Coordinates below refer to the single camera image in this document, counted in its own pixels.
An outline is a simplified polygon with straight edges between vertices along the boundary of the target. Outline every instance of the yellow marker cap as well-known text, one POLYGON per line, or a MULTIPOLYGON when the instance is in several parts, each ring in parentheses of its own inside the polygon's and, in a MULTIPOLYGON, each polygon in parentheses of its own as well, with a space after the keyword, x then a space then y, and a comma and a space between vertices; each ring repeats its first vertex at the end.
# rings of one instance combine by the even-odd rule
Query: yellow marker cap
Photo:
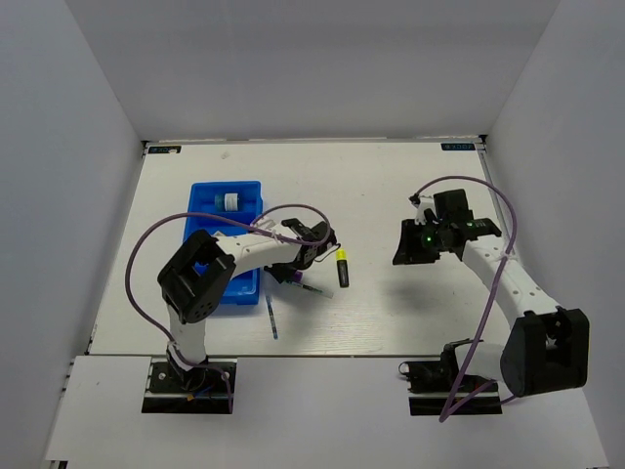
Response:
POLYGON ((336 251, 336 260, 337 261, 347 261, 348 260, 348 254, 347 254, 347 252, 345 252, 345 249, 339 249, 338 251, 336 251))

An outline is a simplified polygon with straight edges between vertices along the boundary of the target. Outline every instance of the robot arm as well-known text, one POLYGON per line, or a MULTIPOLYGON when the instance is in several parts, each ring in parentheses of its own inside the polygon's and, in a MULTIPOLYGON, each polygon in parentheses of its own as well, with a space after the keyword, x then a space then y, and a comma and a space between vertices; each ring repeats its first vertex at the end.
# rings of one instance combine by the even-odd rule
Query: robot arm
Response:
POLYGON ((193 363, 207 361, 204 321, 219 306, 231 278, 265 268, 279 282, 291 279, 337 242, 334 231, 325 222, 310 229, 297 219, 277 224, 264 218, 257 227, 276 235, 295 235, 312 242, 322 241, 328 230, 330 235, 323 245, 308 246, 258 234, 210 236, 199 230, 183 243, 161 270, 158 283, 167 304, 170 332, 174 337, 174 341, 168 344, 167 359, 185 389, 192 390, 201 384, 203 370, 181 362, 179 355, 193 363), (196 264, 207 266, 202 275, 195 269, 196 264))
MULTIPOLYGON (((489 219, 474 219, 462 190, 423 198, 425 207, 410 198, 417 219, 402 222, 394 264, 433 263, 441 252, 453 252, 490 288, 504 253, 500 231, 489 219)), ((586 383, 590 327, 580 310, 562 308, 514 258, 506 264, 495 300, 511 327, 510 337, 505 346, 481 343, 467 374, 503 381, 518 397, 586 383)), ((445 346, 446 380, 455 379, 470 345, 464 340, 445 346)))

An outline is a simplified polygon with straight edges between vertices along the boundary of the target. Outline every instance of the wall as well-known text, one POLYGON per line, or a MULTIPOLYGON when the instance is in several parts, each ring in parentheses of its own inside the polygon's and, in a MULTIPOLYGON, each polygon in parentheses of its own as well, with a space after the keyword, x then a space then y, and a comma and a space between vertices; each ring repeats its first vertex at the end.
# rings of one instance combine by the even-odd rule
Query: wall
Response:
POLYGON ((558 0, 67 0, 144 140, 490 129, 558 0))
POLYGON ((562 0, 489 139, 536 279, 591 319, 586 396, 625 468, 625 3, 562 0))
POLYGON ((39 467, 141 144, 62 0, 0 2, 0 466, 39 467))

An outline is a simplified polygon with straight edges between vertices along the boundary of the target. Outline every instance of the blue bin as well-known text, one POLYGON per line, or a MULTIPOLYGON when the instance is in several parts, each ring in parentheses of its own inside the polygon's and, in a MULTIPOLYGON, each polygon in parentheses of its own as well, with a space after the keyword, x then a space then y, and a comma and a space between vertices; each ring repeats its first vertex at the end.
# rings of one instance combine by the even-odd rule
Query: blue bin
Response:
MULTIPOLYGON (((250 224, 252 220, 263 213, 261 199, 261 183, 259 181, 232 181, 221 183, 195 183, 191 186, 188 200, 189 212, 214 213, 229 218, 235 222, 250 224), (237 192, 239 194, 239 208, 237 212, 219 212, 215 207, 215 195, 237 192)), ((213 235, 221 232, 226 236, 245 235, 247 232, 239 227, 227 225, 208 218, 187 218, 185 224, 185 240, 197 230, 206 230, 213 235)), ((195 265, 199 274, 206 270, 205 266, 195 265)), ((260 269, 249 271, 233 278, 226 288, 220 302, 223 305, 257 305, 260 296, 261 273, 260 269)))

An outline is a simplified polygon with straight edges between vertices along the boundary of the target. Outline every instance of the white panel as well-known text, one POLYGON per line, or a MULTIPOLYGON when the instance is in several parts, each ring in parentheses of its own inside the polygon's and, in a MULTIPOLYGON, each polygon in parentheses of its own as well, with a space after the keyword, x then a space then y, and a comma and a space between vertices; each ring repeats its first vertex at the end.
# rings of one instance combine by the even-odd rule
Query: white panel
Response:
POLYGON ((563 0, 492 131, 490 165, 519 211, 533 276, 591 320, 586 396, 625 467, 625 3, 563 0))
POLYGON ((38 467, 141 144, 62 0, 0 2, 0 459, 38 467))
POLYGON ((68 0, 142 139, 486 132, 558 0, 68 0))
MULTIPOLYGON (((163 355, 165 337, 133 310, 124 292, 128 256, 157 220, 188 207, 190 187, 202 181, 259 180, 265 207, 311 204, 324 211, 347 249, 350 287, 339 288, 334 256, 306 270, 305 282, 335 292, 328 300, 269 279, 278 340, 264 298, 254 307, 220 306, 206 321, 210 355, 439 354, 442 346, 473 336, 486 302, 481 281, 453 254, 435 264, 393 266, 408 201, 434 178, 482 177, 474 151, 442 151, 424 143, 282 143, 186 145, 177 154, 148 154, 122 243, 97 319, 92 353, 163 355)), ((466 188, 477 216, 495 219, 488 191, 448 181, 429 193, 466 188)), ((277 220, 302 210, 275 212, 277 220)), ((184 221, 162 227, 142 247, 132 284, 139 303, 168 323, 156 276, 183 239, 184 221)), ((484 339, 505 343, 501 311, 484 339)))
POLYGON ((241 359, 233 415, 178 415, 141 414, 149 359, 78 358, 47 457, 89 469, 605 465, 581 391, 441 424, 410 416, 399 361, 241 359))

